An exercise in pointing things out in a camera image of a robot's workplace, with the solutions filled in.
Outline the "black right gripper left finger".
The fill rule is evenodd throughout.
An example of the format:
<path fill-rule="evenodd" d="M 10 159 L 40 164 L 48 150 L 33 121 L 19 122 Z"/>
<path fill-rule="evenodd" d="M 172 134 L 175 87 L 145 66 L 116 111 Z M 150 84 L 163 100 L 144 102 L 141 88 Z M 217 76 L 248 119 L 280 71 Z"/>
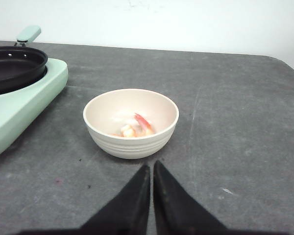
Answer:
<path fill-rule="evenodd" d="M 82 235 L 145 235 L 150 167 L 143 165 L 123 189 L 80 228 Z"/>

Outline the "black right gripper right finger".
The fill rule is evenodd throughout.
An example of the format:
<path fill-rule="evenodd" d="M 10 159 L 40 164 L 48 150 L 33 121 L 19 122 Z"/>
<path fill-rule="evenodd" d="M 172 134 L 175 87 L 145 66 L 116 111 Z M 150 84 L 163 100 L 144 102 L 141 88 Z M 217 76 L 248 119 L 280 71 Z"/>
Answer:
<path fill-rule="evenodd" d="M 217 235 L 229 232 L 187 193 L 160 161 L 156 161 L 153 169 L 153 202 L 159 235 Z"/>

